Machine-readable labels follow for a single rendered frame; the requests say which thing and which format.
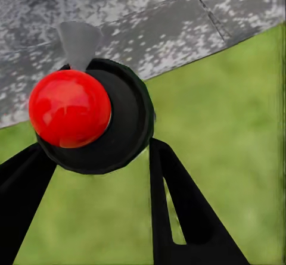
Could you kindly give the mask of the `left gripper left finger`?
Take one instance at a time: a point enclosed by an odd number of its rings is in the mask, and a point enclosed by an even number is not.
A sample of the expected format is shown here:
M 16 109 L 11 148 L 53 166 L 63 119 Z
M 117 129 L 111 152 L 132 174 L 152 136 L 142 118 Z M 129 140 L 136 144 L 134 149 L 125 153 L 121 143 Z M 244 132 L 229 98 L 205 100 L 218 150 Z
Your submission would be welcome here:
M 57 165 L 40 143 L 0 164 L 0 265 L 13 265 Z

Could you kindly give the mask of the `insectifuge atomizer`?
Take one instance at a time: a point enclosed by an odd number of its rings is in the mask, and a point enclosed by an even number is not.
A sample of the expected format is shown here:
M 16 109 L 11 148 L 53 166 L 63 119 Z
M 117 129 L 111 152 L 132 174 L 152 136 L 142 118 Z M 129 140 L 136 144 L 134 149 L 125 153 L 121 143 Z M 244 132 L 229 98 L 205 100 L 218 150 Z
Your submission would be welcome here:
M 63 169 L 106 174 L 150 145 L 156 111 L 146 84 L 126 65 L 92 58 L 101 29 L 63 22 L 58 32 L 69 64 L 32 90 L 28 113 L 38 143 Z

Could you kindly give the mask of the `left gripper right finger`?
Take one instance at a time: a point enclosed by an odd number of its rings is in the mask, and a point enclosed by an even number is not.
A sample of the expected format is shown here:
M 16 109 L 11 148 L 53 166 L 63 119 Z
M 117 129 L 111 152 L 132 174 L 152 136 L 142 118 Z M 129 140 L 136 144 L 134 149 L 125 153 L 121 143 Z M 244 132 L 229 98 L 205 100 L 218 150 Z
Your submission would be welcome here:
M 149 146 L 154 265 L 250 265 L 173 149 Z M 173 242 L 163 178 L 186 245 Z

